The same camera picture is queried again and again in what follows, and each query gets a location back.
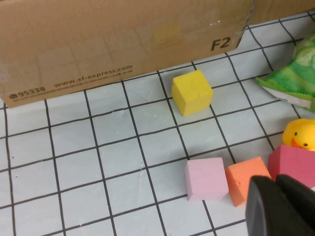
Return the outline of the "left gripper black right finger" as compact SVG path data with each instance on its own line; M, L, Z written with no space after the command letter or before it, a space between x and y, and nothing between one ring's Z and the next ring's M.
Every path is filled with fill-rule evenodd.
M276 184L305 221L315 220L315 192L312 189L284 174L277 175Z

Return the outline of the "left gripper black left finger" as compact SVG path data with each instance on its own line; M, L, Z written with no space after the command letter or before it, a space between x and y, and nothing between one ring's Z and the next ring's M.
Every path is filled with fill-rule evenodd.
M315 234L315 221L305 221L290 204L276 180L265 176L251 177L245 216L250 236Z

